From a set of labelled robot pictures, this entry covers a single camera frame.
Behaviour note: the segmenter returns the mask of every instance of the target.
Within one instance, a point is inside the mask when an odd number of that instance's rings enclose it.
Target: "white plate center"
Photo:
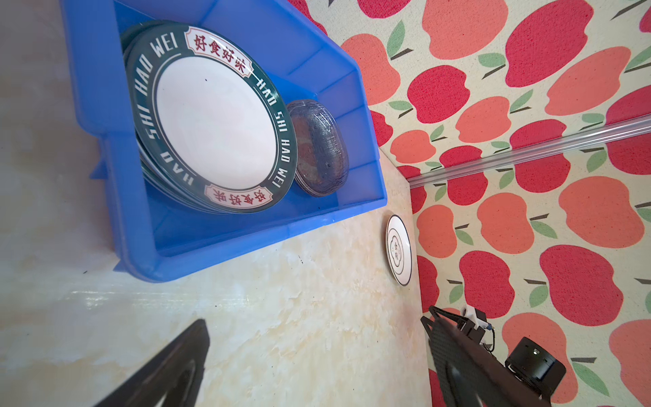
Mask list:
[[[176,153],[210,182],[248,189],[273,169],[277,146],[267,109],[225,65],[203,57],[172,62],[158,83],[156,108]]]

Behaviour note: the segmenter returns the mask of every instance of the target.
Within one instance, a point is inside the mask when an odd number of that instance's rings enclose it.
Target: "blue container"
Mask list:
[[[285,0],[61,0],[77,120],[98,138],[91,175],[106,180],[115,270],[170,281],[385,206],[387,192],[359,67]],[[350,175],[336,193],[307,195],[294,183],[268,210],[210,215],[170,200],[140,168],[119,33],[151,19],[212,29],[270,75],[286,104],[315,99],[337,120]]]

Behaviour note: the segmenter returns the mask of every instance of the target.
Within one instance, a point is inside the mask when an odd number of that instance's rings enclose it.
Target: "green leaf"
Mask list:
[[[511,108],[508,111],[513,112],[514,110],[518,110],[519,108],[524,106],[529,101],[529,99],[531,99],[532,94],[533,94],[533,89],[531,89],[529,92],[526,92],[524,95],[517,98],[516,101],[513,102]]]
[[[477,58],[479,59],[479,63],[486,68],[495,68],[506,64],[506,58],[504,58],[504,55],[497,52],[483,53]]]
[[[439,189],[437,189],[436,194],[434,195],[434,201],[438,201],[440,198],[443,198],[446,192],[447,192],[447,185],[444,185]]]
[[[406,100],[394,100],[393,102],[389,102],[389,106],[393,107],[396,110],[411,109],[411,103],[407,102]]]
[[[434,129],[432,134],[430,134],[430,141],[436,140],[437,138],[439,138],[441,134],[443,134],[443,125],[438,126],[437,128]]]
[[[572,367],[574,368],[574,372],[579,377],[579,379],[581,379],[588,386],[592,387],[593,389],[595,389],[596,391],[598,391],[603,395],[607,395],[607,396],[610,395],[608,393],[608,388],[606,387],[606,384],[599,376],[597,376],[595,372],[593,372],[588,367],[585,367],[584,365],[577,362],[572,362]]]
[[[541,221],[531,221],[531,227],[536,232],[540,233],[543,236],[547,236],[548,238],[552,238],[552,239],[559,238],[556,235],[554,229],[552,229],[551,226],[549,226],[547,223],[543,223]]]
[[[491,146],[495,148],[508,148],[511,147],[510,144],[508,144],[506,141],[492,141],[490,143]]]
[[[605,117],[601,113],[585,113],[581,116],[581,120],[586,123],[599,123],[603,122]]]
[[[531,305],[531,308],[538,307],[540,304],[545,302],[548,296],[549,288],[547,285],[540,285],[534,288],[529,295],[529,305]]]
[[[454,288],[450,290],[450,303],[458,301],[462,295],[464,295],[464,286],[461,284],[455,285]]]
[[[651,222],[651,209],[649,208],[640,208],[637,210],[637,213],[647,222]]]
[[[629,62],[628,65],[626,65],[626,69],[631,69],[631,68],[633,68],[634,66],[640,65],[641,63],[643,63],[644,61],[646,61],[646,60],[649,59],[649,58],[651,58],[651,46],[648,47],[648,48],[645,48],[644,51],[642,51],[642,52],[640,52],[639,54],[637,54],[637,55],[636,55],[636,56],[631,60],[631,62]]]
[[[396,55],[402,47],[402,41],[405,39],[405,23],[400,20],[398,25],[393,29],[387,41],[387,53],[389,57]]]
[[[506,188],[511,183],[511,181],[513,181],[513,178],[515,177],[516,177],[515,171],[511,170],[505,172],[502,178],[499,179],[499,189]]]
[[[456,237],[458,237],[459,240],[461,240],[463,243],[474,246],[473,238],[470,237],[469,234],[467,234],[466,232],[461,231],[461,230],[455,231],[455,232],[456,232]]]
[[[602,164],[606,162],[606,158],[608,158],[608,153],[606,153],[606,150],[599,150],[590,156],[585,167],[588,169],[588,172],[591,173],[597,168],[601,167]]]

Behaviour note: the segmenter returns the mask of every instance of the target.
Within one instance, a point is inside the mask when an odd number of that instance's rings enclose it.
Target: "marble tabletop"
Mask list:
[[[414,241],[409,186],[386,157],[385,208],[145,283],[111,271],[104,187],[88,179],[98,147],[74,117],[57,2],[9,0],[0,30],[3,404],[92,406],[203,318],[197,406],[431,405],[415,252],[406,287],[385,257],[392,214]]]

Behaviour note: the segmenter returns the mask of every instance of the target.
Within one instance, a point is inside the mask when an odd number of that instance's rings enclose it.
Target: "plate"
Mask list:
[[[385,245],[393,277],[400,285],[409,284],[409,280],[411,280],[411,244],[407,228],[398,215],[393,215],[389,219]]]
[[[175,194],[235,213],[283,198],[296,172],[294,127],[250,56],[180,23],[152,25],[127,51],[136,134]]]

